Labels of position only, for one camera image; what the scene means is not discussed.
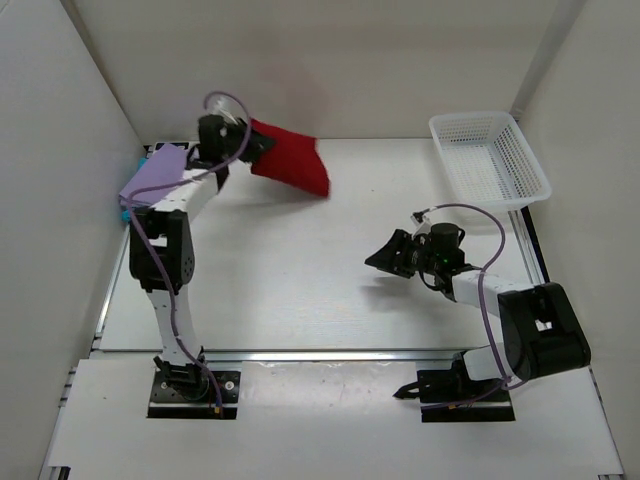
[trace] laundry basket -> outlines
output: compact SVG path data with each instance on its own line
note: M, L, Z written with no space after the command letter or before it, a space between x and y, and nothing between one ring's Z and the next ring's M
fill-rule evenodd
M547 177L508 113L438 115L429 128L458 201L500 212L551 195Z

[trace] red cloth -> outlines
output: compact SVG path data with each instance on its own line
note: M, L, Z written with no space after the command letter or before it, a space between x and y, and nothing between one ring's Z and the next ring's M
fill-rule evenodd
M329 176L316 152L314 137L289 132L253 118L251 128L276 141L276 145L251 166L251 173L320 197L329 196Z

